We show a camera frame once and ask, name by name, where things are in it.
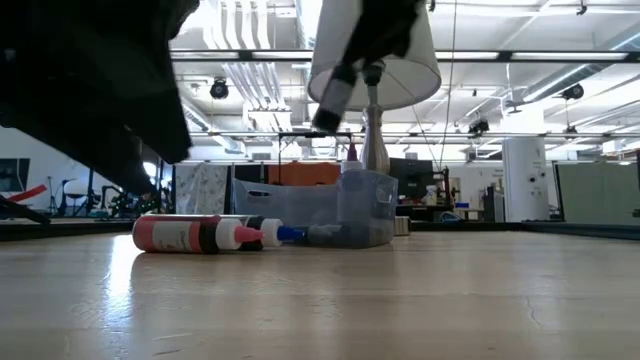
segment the plastic container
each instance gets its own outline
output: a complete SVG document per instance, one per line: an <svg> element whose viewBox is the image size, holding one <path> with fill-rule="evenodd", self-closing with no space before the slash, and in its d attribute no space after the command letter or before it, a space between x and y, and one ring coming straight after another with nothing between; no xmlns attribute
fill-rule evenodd
<svg viewBox="0 0 640 360"><path fill-rule="evenodd" d="M335 185L279 186L233 180L235 213L280 219L285 226L336 220Z"/></svg>
<svg viewBox="0 0 640 360"><path fill-rule="evenodd" d="M139 218L133 225L134 244L146 252L217 254L220 250L238 250L243 243L263 237L260 231L244 227L236 219L216 216L178 219Z"/></svg>
<svg viewBox="0 0 640 360"><path fill-rule="evenodd" d="M336 185L275 186L234 180L236 211L278 217L302 228L295 243L365 248L393 239L398 180L369 170L344 172Z"/></svg>

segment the gray partition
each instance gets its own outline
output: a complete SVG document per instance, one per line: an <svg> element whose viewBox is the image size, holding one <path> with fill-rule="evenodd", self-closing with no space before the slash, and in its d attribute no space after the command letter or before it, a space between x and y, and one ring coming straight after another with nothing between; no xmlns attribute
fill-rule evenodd
<svg viewBox="0 0 640 360"><path fill-rule="evenodd" d="M565 221L578 224L640 225L635 166L615 163L559 164L558 187Z"/></svg>

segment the red bottle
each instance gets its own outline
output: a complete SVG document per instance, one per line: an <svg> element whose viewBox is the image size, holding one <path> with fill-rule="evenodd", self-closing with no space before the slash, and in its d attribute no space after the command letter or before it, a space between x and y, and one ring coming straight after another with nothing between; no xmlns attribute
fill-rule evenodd
<svg viewBox="0 0 640 360"><path fill-rule="evenodd" d="M239 220L219 216L152 215L133 225L133 242L146 252L216 254L237 250L243 243L263 238L262 232Z"/></svg>

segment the table surface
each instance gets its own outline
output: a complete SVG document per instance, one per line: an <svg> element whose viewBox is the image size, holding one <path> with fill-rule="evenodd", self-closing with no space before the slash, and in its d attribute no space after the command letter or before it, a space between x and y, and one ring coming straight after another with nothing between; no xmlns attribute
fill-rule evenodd
<svg viewBox="0 0 640 360"><path fill-rule="evenodd" d="M637 359L640 243L419 233L368 250L0 244L3 359Z"/></svg>

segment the white cylinder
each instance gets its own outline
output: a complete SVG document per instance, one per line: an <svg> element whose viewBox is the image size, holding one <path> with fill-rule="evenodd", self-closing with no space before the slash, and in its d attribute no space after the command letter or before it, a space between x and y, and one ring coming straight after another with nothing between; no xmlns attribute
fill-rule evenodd
<svg viewBox="0 0 640 360"><path fill-rule="evenodd" d="M549 220L544 139L506 139L502 156L506 221Z"/></svg>
<svg viewBox="0 0 640 360"><path fill-rule="evenodd" d="M309 96L320 101L333 68L342 59L351 33L361 14L361 0L324 0L313 51ZM433 96L442 78L433 50L433 39L426 6L420 6L411 31L411 46L404 58L388 56L378 85L378 105L385 110L399 109ZM369 105L367 88L357 83L347 109L361 111Z"/></svg>
<svg viewBox="0 0 640 360"><path fill-rule="evenodd" d="M242 226L240 220L222 219L216 224L216 245L220 250L238 250L239 242L236 241L236 228Z"/></svg>
<svg viewBox="0 0 640 360"><path fill-rule="evenodd" d="M262 245L266 247L277 247L282 245L278 239L278 229L282 226L282 221L278 219L264 219L260 225L260 231L264 234Z"/></svg>

